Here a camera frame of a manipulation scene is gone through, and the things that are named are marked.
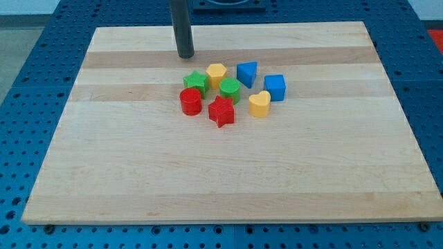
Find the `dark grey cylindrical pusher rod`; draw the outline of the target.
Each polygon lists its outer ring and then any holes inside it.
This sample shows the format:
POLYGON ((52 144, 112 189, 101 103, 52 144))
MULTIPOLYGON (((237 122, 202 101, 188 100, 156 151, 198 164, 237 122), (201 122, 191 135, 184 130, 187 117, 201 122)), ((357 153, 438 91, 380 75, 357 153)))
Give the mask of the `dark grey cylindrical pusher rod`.
POLYGON ((187 0, 169 0, 172 26, 180 58, 190 59, 194 53, 192 27, 187 0))

